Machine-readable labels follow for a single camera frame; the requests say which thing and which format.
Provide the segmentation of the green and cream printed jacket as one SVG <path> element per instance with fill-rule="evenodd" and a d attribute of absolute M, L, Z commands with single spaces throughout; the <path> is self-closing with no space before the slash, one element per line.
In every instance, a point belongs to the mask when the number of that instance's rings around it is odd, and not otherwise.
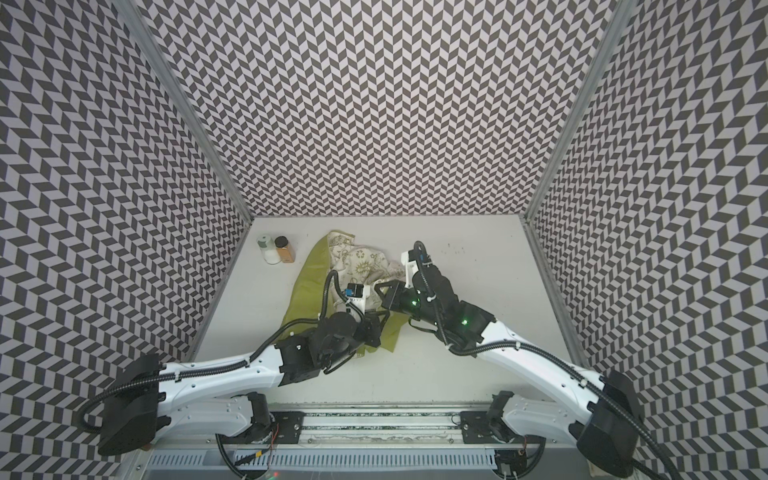
<path fill-rule="evenodd" d="M 326 277 L 332 270 L 338 273 L 341 288 L 350 283 L 373 288 L 404 278 L 400 261 L 380 249 L 357 243 L 352 234 L 333 230 L 309 251 L 294 282 L 284 323 L 298 318 L 316 319 L 323 305 L 330 310 L 343 305 L 334 288 L 329 289 L 327 300 L 322 299 Z"/>

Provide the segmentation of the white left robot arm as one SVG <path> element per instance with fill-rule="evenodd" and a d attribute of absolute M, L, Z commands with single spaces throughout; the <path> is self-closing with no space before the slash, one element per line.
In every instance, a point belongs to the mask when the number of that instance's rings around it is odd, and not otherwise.
<path fill-rule="evenodd" d="M 326 276 L 316 318 L 292 320 L 253 352 L 201 363 L 131 362 L 76 411 L 75 426 L 98 437 L 102 456 L 128 453 L 179 434 L 245 443 L 271 434 L 265 393 L 330 374 L 362 347 L 377 348 L 389 316 L 366 305 L 364 287 Z"/>

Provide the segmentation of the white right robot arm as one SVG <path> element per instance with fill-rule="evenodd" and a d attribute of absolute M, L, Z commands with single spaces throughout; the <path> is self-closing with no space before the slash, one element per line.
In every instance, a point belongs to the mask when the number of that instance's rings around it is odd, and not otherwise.
<path fill-rule="evenodd" d="M 432 264 L 411 262 L 405 280 L 384 282 L 374 290 L 384 309 L 434 325 L 435 336 L 451 354 L 504 367 L 544 394 L 542 400 L 500 395 L 488 414 L 497 438 L 535 436 L 573 445 L 591 464 L 619 478 L 640 469 L 635 451 L 644 443 L 662 463 L 664 478 L 680 478 L 670 455 L 644 425 L 626 375 L 601 375 L 529 342 L 489 311 L 459 299 Z"/>

